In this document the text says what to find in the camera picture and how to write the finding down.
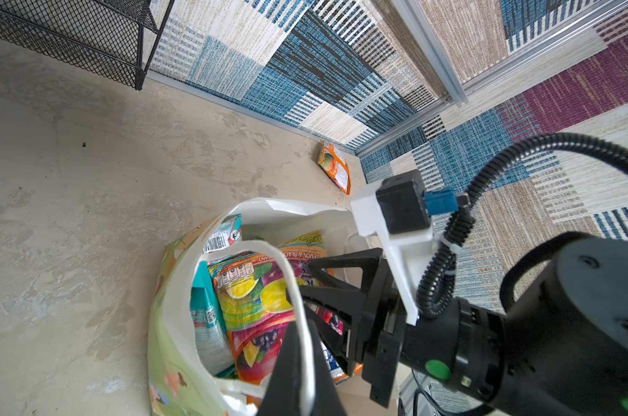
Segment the white floral paper bag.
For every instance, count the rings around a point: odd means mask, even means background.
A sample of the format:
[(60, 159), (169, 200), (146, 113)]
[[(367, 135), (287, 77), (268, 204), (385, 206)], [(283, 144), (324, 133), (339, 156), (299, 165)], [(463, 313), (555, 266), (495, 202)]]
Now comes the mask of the white floral paper bag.
[(199, 358), (189, 312), (203, 251), (222, 221), (240, 215), (242, 229), (278, 245), (322, 232), (328, 255), (367, 248), (350, 210), (290, 199), (249, 199), (198, 225), (166, 246), (148, 324), (148, 390), (154, 415), (253, 415), (263, 387), (223, 380)]

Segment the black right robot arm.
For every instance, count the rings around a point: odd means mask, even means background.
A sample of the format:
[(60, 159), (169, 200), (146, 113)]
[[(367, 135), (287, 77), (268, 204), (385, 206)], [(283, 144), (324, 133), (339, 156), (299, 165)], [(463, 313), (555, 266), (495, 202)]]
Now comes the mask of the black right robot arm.
[(406, 322), (381, 250), (310, 260), (306, 301), (337, 314), (322, 341), (343, 370), (362, 364), (387, 406), (399, 364), (510, 415), (628, 415), (628, 242), (566, 232), (529, 251), (500, 286), (502, 314), (456, 298)]

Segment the teal white snack packet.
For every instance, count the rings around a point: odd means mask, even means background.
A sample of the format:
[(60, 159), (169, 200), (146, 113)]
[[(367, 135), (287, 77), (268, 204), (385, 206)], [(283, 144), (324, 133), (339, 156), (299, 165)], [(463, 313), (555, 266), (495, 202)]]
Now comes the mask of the teal white snack packet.
[[(229, 216), (206, 239), (202, 254), (221, 251), (242, 240), (241, 215)], [(192, 283), (190, 313), (194, 325), (195, 348), (199, 360), (213, 374), (225, 372), (234, 364), (231, 347), (222, 322), (220, 304), (213, 289), (208, 261), (199, 261)]]

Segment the orange Fox's candy bag back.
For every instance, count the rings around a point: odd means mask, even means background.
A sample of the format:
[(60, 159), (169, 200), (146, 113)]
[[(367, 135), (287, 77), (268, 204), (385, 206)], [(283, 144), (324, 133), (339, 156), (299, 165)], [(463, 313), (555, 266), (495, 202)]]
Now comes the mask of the orange Fox's candy bag back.
[[(308, 261), (327, 256), (320, 231), (309, 232), (281, 244), (298, 285), (322, 287), (305, 271)], [(208, 265), (221, 308), (239, 379), (266, 384), (277, 362), (289, 322), (295, 320), (287, 301), (284, 275), (276, 262), (265, 255), (244, 252)], [(342, 319), (322, 307), (308, 306), (339, 335)]]

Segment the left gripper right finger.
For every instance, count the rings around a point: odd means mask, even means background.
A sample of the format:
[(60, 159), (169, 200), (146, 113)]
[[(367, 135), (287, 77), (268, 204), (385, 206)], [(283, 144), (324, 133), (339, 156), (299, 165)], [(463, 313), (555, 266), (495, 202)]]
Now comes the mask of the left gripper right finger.
[(328, 362), (322, 348), (322, 343), (312, 320), (307, 321), (312, 344), (315, 369), (315, 401), (311, 412), (312, 416), (345, 416), (346, 412), (339, 399), (336, 386), (329, 372)]

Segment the orange snack bag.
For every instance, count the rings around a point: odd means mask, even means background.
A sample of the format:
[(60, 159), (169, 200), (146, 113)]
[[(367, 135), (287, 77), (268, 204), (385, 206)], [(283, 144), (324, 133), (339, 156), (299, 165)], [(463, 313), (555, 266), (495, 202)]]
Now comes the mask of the orange snack bag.
[(350, 168), (343, 153), (331, 142), (324, 140), (317, 164), (346, 195), (351, 192)]

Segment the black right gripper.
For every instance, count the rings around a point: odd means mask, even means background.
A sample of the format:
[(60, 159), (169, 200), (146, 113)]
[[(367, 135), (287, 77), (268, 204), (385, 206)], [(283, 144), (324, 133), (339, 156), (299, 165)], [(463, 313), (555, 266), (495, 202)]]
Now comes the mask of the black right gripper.
[(336, 315), (337, 333), (312, 310), (306, 310), (322, 343), (345, 374), (362, 365), (362, 379), (371, 386), (369, 398), (389, 407), (402, 351), (407, 312), (394, 287), (388, 260), (380, 248), (357, 251), (305, 263), (319, 286), (302, 286), (303, 300)]

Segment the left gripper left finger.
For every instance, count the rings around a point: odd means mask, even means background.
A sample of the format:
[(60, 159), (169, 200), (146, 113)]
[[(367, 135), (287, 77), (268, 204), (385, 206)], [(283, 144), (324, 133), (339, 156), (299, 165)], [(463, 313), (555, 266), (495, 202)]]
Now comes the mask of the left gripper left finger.
[(283, 345), (257, 416), (301, 414), (302, 361), (298, 329), (296, 324), (291, 322), (286, 328)]

